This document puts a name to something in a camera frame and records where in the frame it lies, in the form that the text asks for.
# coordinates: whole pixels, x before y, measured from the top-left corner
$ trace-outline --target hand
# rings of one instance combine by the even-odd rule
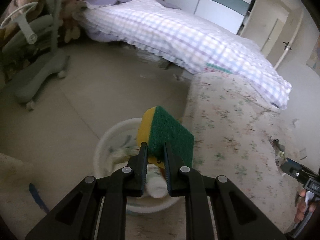
[[[294,222],[297,224],[299,223],[300,221],[303,220],[304,218],[304,212],[306,210],[306,203],[305,203],[305,200],[304,200],[304,197],[306,196],[306,190],[303,189],[301,192],[300,192],[300,197],[303,197],[302,200],[300,200],[298,206],[297,206],[297,213],[294,217]],[[309,207],[309,211],[310,212],[313,212],[314,210],[316,209],[316,203],[311,203],[310,207]]]

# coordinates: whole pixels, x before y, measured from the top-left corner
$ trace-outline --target floral tablecloth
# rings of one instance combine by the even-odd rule
[[[299,160],[294,137],[244,79],[204,73],[192,82],[183,124],[195,135],[193,166],[209,177],[226,175],[282,231],[293,223],[299,185],[282,176],[269,139],[279,139],[286,157]]]

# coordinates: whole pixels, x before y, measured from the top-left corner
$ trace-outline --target checkered blanket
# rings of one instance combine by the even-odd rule
[[[286,109],[291,85],[258,46],[205,19],[165,8],[154,0],[85,9],[74,18],[97,41],[115,36],[193,74],[222,71],[239,75],[267,102]]]

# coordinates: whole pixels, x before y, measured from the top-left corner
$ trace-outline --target sponge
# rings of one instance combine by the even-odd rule
[[[170,142],[172,153],[192,166],[194,136],[161,106],[147,110],[138,129],[137,144],[148,144],[148,162],[164,168],[163,145]]]

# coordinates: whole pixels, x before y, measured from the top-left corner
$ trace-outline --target pink stuffed animal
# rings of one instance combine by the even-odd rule
[[[66,28],[64,41],[68,43],[71,39],[80,37],[80,28],[76,20],[72,18],[72,13],[77,8],[77,0],[62,0],[62,10],[60,18],[63,20],[63,25]]]

